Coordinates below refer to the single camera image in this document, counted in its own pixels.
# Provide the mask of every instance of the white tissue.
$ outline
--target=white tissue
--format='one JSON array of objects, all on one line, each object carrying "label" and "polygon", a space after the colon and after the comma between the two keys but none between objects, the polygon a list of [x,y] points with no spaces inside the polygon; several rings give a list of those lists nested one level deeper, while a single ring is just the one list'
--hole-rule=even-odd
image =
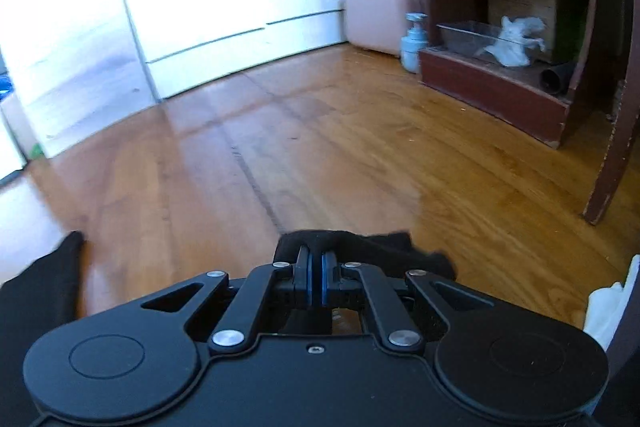
[{"label": "white tissue", "polygon": [[529,66],[530,61],[524,48],[540,47],[545,50],[543,39],[529,39],[528,35],[545,29],[545,23],[538,17],[516,19],[513,22],[507,16],[502,17],[502,30],[495,44],[485,48],[498,62],[508,68]]},{"label": "white tissue", "polygon": [[609,347],[622,320],[631,290],[638,278],[638,267],[640,267],[640,255],[635,255],[631,260],[624,286],[616,282],[610,288],[600,288],[589,295],[583,330],[589,333],[603,349]]}]

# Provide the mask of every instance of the pink suitcase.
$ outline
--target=pink suitcase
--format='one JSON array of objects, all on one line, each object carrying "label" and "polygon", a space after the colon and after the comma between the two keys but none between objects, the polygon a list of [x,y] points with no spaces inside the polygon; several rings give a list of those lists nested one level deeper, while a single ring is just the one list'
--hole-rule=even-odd
[{"label": "pink suitcase", "polygon": [[422,12],[422,0],[345,0],[347,40],[369,50],[400,56],[400,39],[412,24],[409,12]]}]

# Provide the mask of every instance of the clear plastic container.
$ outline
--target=clear plastic container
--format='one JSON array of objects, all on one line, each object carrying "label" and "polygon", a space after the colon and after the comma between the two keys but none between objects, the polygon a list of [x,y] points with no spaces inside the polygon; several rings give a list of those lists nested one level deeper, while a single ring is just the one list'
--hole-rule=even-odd
[{"label": "clear plastic container", "polygon": [[[475,21],[438,24],[446,49],[465,57],[481,58],[493,64],[499,64],[495,57],[486,51],[499,41],[511,42],[499,38],[501,28]],[[535,50],[526,49],[526,54],[532,60],[537,57]]]}]

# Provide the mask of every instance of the light blue bottle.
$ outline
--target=light blue bottle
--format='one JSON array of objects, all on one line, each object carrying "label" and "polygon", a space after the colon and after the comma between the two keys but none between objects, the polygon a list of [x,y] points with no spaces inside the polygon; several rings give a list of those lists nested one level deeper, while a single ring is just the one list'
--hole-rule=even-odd
[{"label": "light blue bottle", "polygon": [[400,41],[400,61],[405,70],[417,73],[418,51],[429,45],[427,32],[422,28],[422,21],[427,16],[424,13],[408,13],[406,18],[414,23],[414,27]]}]

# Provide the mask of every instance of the green object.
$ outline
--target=green object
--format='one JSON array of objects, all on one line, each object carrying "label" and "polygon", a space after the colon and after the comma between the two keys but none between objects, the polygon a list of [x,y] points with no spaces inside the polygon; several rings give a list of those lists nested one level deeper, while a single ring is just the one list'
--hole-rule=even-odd
[{"label": "green object", "polygon": [[581,6],[576,3],[574,10],[556,12],[556,47],[553,56],[555,62],[578,60],[587,29],[587,10],[586,7],[580,8]]},{"label": "green object", "polygon": [[44,156],[44,152],[42,152],[42,147],[40,147],[40,144],[36,143],[36,145],[33,146],[31,152],[29,153],[29,159],[34,160],[38,156]]}]

